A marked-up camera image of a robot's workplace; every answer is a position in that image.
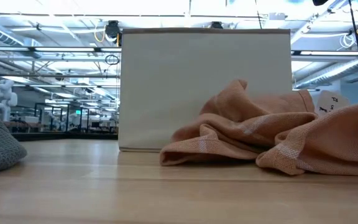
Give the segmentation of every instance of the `crumpled towel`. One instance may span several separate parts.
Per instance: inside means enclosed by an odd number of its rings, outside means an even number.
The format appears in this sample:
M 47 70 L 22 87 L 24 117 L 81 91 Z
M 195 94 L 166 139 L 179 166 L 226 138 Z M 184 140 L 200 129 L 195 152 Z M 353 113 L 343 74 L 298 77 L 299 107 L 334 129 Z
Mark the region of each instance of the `crumpled towel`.
M 290 175 L 358 175 L 358 105 L 319 118 L 306 90 L 251 100 L 246 87 L 235 80 L 212 97 L 173 134 L 161 165 L 242 159 Z

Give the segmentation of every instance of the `white robot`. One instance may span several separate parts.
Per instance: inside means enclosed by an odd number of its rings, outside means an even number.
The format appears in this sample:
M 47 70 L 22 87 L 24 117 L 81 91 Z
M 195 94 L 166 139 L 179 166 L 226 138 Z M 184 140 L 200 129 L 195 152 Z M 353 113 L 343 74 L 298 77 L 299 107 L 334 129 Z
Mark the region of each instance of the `white robot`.
M 12 86 L 14 82 L 12 80 L 1 80 L 0 81 L 0 109 L 2 109 L 2 120 L 9 121 L 11 114 L 11 106 L 17 105 L 17 95 L 12 92 Z

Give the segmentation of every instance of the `wooden table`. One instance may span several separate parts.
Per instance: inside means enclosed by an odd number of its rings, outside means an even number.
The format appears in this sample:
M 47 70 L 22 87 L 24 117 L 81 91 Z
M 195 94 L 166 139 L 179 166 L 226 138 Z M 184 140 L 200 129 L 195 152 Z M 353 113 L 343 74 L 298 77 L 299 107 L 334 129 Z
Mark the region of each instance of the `wooden table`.
M 0 223 L 358 223 L 358 177 L 160 167 L 109 140 L 22 144 L 29 155 L 0 172 Z

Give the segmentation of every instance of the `white paper tag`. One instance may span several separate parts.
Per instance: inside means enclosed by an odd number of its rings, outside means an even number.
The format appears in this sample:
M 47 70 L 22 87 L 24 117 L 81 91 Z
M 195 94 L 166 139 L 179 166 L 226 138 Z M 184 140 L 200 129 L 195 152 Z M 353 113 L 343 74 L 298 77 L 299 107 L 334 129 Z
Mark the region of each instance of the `white paper tag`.
M 339 108 L 349 106 L 349 99 L 333 93 L 331 91 L 323 90 L 318 98 L 315 112 L 322 116 Z

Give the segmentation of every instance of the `orange towel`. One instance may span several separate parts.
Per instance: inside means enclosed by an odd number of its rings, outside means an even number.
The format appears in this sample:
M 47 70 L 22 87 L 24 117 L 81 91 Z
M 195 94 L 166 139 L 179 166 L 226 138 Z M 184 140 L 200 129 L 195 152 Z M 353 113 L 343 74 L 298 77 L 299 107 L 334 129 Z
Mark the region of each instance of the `orange towel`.
M 318 118 L 306 90 L 251 100 L 246 87 L 235 80 L 212 97 L 173 134 L 161 165 L 243 159 L 290 175 L 358 175 L 358 105 Z

